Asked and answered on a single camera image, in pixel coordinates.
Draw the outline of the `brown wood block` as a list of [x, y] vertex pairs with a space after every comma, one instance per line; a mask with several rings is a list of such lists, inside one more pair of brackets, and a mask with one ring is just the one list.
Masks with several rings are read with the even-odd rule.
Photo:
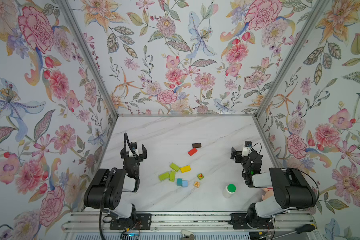
[[197, 149], [197, 148], [201, 148], [202, 147], [202, 144], [201, 143], [193, 143], [192, 144], [192, 147]]

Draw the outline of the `red wood block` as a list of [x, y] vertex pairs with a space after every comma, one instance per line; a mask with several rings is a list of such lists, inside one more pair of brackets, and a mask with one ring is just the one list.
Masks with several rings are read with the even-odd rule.
[[196, 148], [193, 148], [192, 150], [188, 151], [189, 156], [193, 156], [198, 150]]

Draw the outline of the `yellow wood block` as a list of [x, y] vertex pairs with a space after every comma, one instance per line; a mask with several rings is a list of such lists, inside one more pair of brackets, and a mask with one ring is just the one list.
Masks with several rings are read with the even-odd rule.
[[186, 173], [186, 172], [189, 172], [189, 171], [191, 171], [191, 170], [192, 170], [192, 169], [191, 169], [191, 166], [189, 166], [189, 165], [180, 168], [181, 173]]

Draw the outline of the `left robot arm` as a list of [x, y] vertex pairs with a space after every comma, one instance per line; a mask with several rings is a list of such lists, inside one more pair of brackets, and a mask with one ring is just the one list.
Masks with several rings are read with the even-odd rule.
[[122, 199], [123, 193], [135, 193], [140, 186], [140, 162], [147, 158], [147, 149], [140, 153], [137, 143], [131, 143], [133, 152], [124, 147], [121, 151], [123, 168], [99, 169], [84, 196], [86, 208], [99, 210], [114, 219], [133, 219], [136, 207]]

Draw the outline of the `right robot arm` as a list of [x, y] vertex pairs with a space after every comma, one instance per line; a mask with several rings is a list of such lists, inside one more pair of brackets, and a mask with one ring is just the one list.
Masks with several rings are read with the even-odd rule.
[[249, 188], [271, 189], [273, 195], [257, 203], [252, 203], [244, 217], [239, 218], [251, 228], [259, 228], [272, 221], [276, 215], [289, 210], [314, 207], [319, 196], [296, 168], [269, 168], [261, 172], [263, 155], [252, 147], [244, 146], [241, 151], [231, 148], [231, 159], [243, 167], [242, 177]]

